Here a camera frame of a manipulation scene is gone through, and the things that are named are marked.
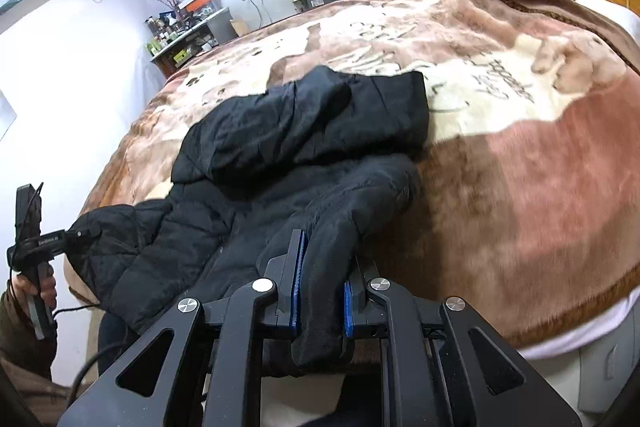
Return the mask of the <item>person's left hand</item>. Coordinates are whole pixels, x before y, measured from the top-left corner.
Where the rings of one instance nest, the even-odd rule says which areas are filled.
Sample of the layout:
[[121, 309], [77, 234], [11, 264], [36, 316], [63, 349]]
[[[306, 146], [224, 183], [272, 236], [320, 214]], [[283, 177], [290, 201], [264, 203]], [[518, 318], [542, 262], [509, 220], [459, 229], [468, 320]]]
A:
[[14, 274], [12, 277], [14, 293], [22, 310], [28, 313], [27, 296], [39, 296], [43, 302], [51, 309], [56, 308], [56, 280], [52, 265], [46, 265], [44, 277], [41, 277], [39, 286], [34, 285], [24, 274]]

